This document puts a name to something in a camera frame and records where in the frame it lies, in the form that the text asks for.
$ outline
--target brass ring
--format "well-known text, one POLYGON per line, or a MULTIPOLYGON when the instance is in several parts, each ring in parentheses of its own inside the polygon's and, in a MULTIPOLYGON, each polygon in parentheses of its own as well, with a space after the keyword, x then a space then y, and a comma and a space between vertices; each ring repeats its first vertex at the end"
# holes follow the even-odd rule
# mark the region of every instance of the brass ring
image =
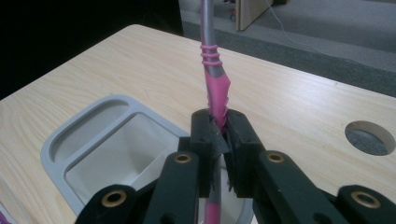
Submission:
POLYGON ((115 189, 110 191, 105 195, 105 197, 103 197, 102 205, 104 207, 115 207, 125 202, 125 200, 126 200, 125 191, 122 189, 115 189))
POLYGON ((178 163, 186 163, 191 161, 191 156, 188 154, 179 154, 175 156, 175 161, 177 161, 178 163))
POLYGON ((350 196, 355 202, 368 208, 379 208, 381 206, 381 202, 376 197, 363 191, 353 191, 350 196))
POLYGON ((267 155, 267 160, 271 162, 282 162, 285 159, 283 158, 282 155, 277 154, 277 153, 270 153, 267 155))

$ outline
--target black plastic part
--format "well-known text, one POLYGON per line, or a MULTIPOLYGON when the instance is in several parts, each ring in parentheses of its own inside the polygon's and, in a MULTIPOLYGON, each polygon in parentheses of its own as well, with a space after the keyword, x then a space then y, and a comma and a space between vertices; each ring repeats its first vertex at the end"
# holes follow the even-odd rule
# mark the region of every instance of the black plastic part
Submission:
POLYGON ((231 153, 224 154, 224 159, 230 188, 239 198, 252 198, 255 164, 265 148, 243 113, 228 110, 226 129, 231 153))
POLYGON ((255 188, 256 195, 253 199, 253 211, 254 215, 260 224, 280 224, 282 223, 271 202, 270 197, 264 190, 260 182, 256 183, 255 188))
POLYGON ((286 154, 263 152, 256 173, 282 223, 347 223, 286 154))
POLYGON ((350 223, 396 223, 396 206, 380 193, 362 186, 339 189, 336 206, 350 223))
POLYGON ((201 198, 207 198, 211 187, 214 149, 206 109, 198 110, 191 115, 190 151, 200 159, 199 195, 201 198))
POLYGON ((138 192, 123 185, 111 185, 99 190, 78 215, 76 224, 141 223, 155 183, 153 181, 138 192), (120 204, 111 205, 116 201, 119 201, 120 204))
POLYGON ((143 223, 196 223, 198 165, 198 157, 188 151, 166 158, 143 223))
POLYGON ((177 151, 190 151, 190 137, 179 137, 177 151))

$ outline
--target wooden table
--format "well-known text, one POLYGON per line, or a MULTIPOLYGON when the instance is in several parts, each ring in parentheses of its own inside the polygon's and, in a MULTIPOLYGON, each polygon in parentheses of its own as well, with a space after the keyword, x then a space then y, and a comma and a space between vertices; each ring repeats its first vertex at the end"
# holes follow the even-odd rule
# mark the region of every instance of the wooden table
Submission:
MULTIPOLYGON (((40 149, 94 101, 125 94, 190 132, 206 107, 200 43, 130 26, 0 102, 0 202, 19 223, 73 223, 40 149)), ((267 149, 289 154, 321 189, 375 189, 396 202, 396 153, 354 148, 345 127, 367 120, 396 136, 396 99, 220 49, 229 107, 247 115, 267 149)))

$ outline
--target white plastic tray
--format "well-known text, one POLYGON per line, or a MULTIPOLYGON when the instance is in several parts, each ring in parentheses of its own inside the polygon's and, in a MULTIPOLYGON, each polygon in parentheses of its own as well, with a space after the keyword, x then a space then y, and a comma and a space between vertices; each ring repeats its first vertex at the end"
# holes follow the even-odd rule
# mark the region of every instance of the white plastic tray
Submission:
MULTIPOLYGON (((100 189, 122 184, 138 190, 158 178, 181 136, 188 134, 136 100, 111 95, 59 127, 42 147, 41 162, 78 215, 100 189)), ((223 193, 222 223, 235 222, 244 204, 232 196, 223 193)))

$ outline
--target pink object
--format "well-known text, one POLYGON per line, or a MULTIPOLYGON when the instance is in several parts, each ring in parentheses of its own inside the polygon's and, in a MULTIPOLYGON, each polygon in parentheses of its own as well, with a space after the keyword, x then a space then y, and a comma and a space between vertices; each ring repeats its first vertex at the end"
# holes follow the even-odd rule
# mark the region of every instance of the pink object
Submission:
POLYGON ((220 206, 216 203, 207 203, 205 209, 205 224, 219 224, 220 206))
POLYGON ((202 61, 202 63, 207 66, 222 66, 222 61, 217 61, 217 62, 202 61))
POLYGON ((226 74, 220 77, 212 77, 205 71, 207 100, 209 102, 209 114, 215 118, 219 129, 223 132, 225 116, 227 114, 228 89, 231 81, 226 74))
POLYGON ((217 49, 218 46, 217 46, 217 45, 211 45, 211 46, 208 46, 208 45, 201 45, 200 48, 201 48, 201 49, 217 49))
POLYGON ((218 58, 220 56, 220 54, 219 53, 213 53, 213 54, 202 53, 201 56, 203 58, 218 58))

